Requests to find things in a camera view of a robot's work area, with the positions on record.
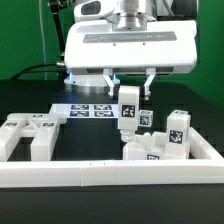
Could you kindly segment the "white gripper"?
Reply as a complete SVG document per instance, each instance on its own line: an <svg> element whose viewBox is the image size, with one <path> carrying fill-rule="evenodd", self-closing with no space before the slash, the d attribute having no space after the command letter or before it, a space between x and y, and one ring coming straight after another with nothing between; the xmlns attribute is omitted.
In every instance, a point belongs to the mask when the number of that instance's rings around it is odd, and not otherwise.
<svg viewBox="0 0 224 224"><path fill-rule="evenodd" d="M105 20L74 24L68 33L64 61L77 75L98 74L114 96L112 70L117 74L144 74L144 96L158 74L189 73L197 62L193 20L149 22L144 31L114 31Z"/></svg>

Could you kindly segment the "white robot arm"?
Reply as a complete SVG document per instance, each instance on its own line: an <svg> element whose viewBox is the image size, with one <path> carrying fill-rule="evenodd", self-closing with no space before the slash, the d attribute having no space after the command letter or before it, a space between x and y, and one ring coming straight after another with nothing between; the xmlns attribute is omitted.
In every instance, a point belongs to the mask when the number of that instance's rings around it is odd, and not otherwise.
<svg viewBox="0 0 224 224"><path fill-rule="evenodd" d="M64 62L76 88L108 89L113 75L146 78L191 72L199 0L76 0Z"/></svg>

